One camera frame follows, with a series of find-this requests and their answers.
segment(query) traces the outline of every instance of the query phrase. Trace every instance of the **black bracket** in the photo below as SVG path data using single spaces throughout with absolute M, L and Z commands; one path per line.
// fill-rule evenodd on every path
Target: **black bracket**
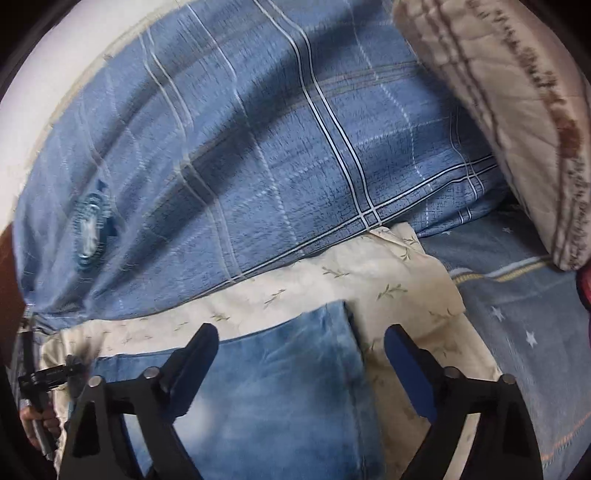
M 122 417 L 133 414 L 152 458 L 145 478 L 202 480 L 173 422 L 187 413 L 217 354 L 218 344 L 216 328 L 206 323 L 161 368 L 149 367 L 133 380 L 113 383 L 92 377 L 70 422 L 60 477 L 143 479 Z
M 466 416 L 480 413 L 460 480 L 542 480 L 540 451 L 517 381 L 466 378 L 441 367 L 401 325 L 386 330 L 384 348 L 417 414 L 431 427 L 402 480 L 442 479 L 456 451 Z

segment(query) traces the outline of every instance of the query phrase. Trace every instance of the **wrinkled fabric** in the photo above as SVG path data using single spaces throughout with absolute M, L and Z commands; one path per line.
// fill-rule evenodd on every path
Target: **wrinkled fabric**
M 462 298 L 447 271 L 426 255 L 407 223 L 380 227 L 330 247 L 320 255 L 263 273 L 206 297 L 149 317 L 110 322 L 89 320 L 63 329 L 43 345 L 43 368 L 61 365 L 68 354 L 91 365 L 98 357 L 159 352 L 186 345 L 204 322 L 222 340 L 268 329 L 301 312 L 344 300 L 374 391 L 387 479 L 397 480 L 423 442 L 429 424 L 417 416 L 384 352 L 384 332 L 401 324 L 440 365 L 471 378 L 496 381 L 501 372 L 489 349 L 462 313 Z M 126 357 L 130 363 L 133 356 Z M 71 398 L 53 391 L 62 424 Z M 476 431 L 470 416 L 446 480 L 460 477 Z M 62 434 L 57 463 L 66 443 Z
M 393 220 L 442 231 L 505 190 L 379 0 L 199 1 L 54 124 L 17 207 L 18 278 L 53 329 L 129 318 Z
M 414 51 L 476 119 L 562 270 L 591 257 L 591 86 L 519 0 L 400 0 Z
M 575 273 L 552 266 L 515 205 L 447 233 L 424 248 L 448 269 L 501 370 L 516 376 L 544 478 L 566 480 L 591 444 L 589 314 Z
M 204 478 L 380 479 L 384 460 L 371 388 L 342 301 L 220 344 L 175 430 Z M 109 382 L 162 366 L 172 351 L 99 358 Z M 151 461 L 126 416 L 140 468 Z

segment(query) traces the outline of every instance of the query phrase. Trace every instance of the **orange stitched stripe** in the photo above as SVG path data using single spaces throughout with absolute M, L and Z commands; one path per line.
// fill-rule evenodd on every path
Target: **orange stitched stripe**
M 507 272 L 506 274 L 501 275 L 500 277 L 497 277 L 497 278 L 485 277 L 481 273 L 464 273 L 464 274 L 458 275 L 456 278 L 454 278 L 453 282 L 456 285 L 460 285 L 460 284 L 467 282 L 469 280 L 477 280 L 479 278 L 488 278 L 488 280 L 503 283 L 506 281 L 514 280 L 517 277 L 525 275 L 526 273 L 537 270 L 541 267 L 545 267 L 546 265 L 551 265 L 551 263 L 552 262 L 550 260 L 539 260 L 536 263 L 532 263 L 531 265 L 526 265 L 524 267 L 517 268 L 516 270 L 513 270 L 513 272 Z
M 589 420 L 589 417 L 591 417 L 591 411 L 587 412 L 587 414 L 577 422 L 577 424 L 574 426 L 573 430 L 570 433 L 566 434 L 558 442 L 552 445 L 552 451 L 550 453 L 546 453 L 545 455 L 541 456 L 542 462 L 547 462 L 548 460 L 550 460 L 556 453 L 556 450 L 558 450 L 562 446 L 566 445 L 569 441 L 571 441 L 574 437 L 574 434 L 577 433 L 577 430 L 579 430 L 587 420 Z

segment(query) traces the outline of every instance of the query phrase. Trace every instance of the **cream floral sheet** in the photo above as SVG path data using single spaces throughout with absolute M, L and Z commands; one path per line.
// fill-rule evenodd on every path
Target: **cream floral sheet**
M 230 339 L 286 322 L 302 312 L 345 299 L 361 337 L 373 386 L 389 479 L 399 478 L 423 441 L 426 420 L 416 416 L 384 354 L 383 336 L 393 323 L 404 326 L 421 348 L 442 365 L 466 375 L 496 380 L 501 372 L 466 316 L 460 294 L 443 265 L 425 254 L 412 228 L 378 228 L 300 260 L 150 317 L 118 322 L 91 320 L 52 336 L 42 350 L 43 367 L 80 355 L 99 356 L 181 347 L 204 322 Z M 69 397 L 55 392 L 65 421 Z M 469 417 L 447 478 L 459 478 L 471 446 L 476 418 Z M 65 434 L 60 439 L 61 447 Z

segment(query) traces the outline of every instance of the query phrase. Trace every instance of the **finger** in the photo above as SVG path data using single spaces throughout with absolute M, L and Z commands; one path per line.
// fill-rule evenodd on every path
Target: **finger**
M 41 420 L 43 418 L 43 415 L 31 406 L 22 408 L 20 411 L 20 416 L 21 421 L 23 422 L 27 420 Z
M 52 428 L 47 428 L 47 430 L 49 430 L 49 432 L 55 437 L 58 438 L 61 435 L 61 428 L 59 427 L 52 427 Z
M 56 429 L 56 428 L 60 427 L 60 420 L 57 418 L 45 420 L 43 422 L 43 425 L 45 426 L 46 429 Z
M 29 442 L 33 445 L 37 450 L 41 450 L 41 445 L 39 445 L 39 440 L 36 437 L 29 438 Z
M 43 411 L 43 420 L 51 420 L 56 418 L 56 412 L 53 410 L 53 408 L 47 408 Z

